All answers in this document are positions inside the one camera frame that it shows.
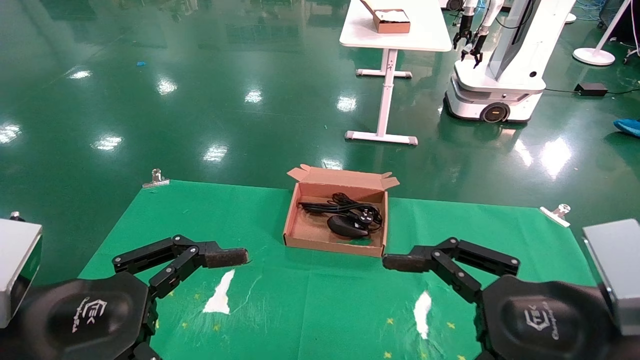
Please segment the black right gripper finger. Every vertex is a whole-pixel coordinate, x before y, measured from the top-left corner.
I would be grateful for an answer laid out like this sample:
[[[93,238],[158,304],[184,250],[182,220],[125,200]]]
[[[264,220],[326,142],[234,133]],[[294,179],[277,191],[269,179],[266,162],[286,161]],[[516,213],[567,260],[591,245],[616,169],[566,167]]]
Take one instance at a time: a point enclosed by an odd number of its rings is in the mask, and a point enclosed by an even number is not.
[[[455,237],[433,246],[416,245],[407,254],[382,256],[384,268],[399,272],[434,272],[467,303],[476,303],[482,294],[482,285],[458,263],[498,277],[516,276],[521,266],[516,257]]]

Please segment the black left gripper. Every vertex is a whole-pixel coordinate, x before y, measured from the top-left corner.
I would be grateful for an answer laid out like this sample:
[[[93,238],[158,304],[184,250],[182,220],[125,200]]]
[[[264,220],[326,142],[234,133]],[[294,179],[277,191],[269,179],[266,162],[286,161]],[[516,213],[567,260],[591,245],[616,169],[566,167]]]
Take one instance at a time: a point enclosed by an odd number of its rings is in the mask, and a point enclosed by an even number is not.
[[[14,315],[17,360],[162,360],[146,342],[148,287],[134,275],[32,288]]]

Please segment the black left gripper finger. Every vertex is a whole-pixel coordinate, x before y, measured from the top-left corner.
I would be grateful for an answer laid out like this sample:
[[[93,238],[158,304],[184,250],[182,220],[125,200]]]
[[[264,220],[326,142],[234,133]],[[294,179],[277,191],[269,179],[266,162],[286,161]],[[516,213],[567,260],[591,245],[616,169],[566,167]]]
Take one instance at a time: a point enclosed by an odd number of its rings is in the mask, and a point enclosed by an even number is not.
[[[163,269],[149,280],[150,296],[160,299],[199,268],[237,267],[247,262],[249,253],[246,248],[223,249],[216,241],[197,243],[182,234],[126,251],[112,259],[116,273],[132,275],[162,265]]]

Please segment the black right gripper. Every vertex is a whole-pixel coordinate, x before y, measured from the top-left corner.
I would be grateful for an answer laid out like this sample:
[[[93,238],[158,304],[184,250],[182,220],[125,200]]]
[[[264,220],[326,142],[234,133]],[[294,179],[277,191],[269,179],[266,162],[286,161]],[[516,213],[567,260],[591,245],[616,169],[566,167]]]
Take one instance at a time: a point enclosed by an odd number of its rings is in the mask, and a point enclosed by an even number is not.
[[[598,288],[506,275],[481,294],[474,360],[604,360],[619,336]]]

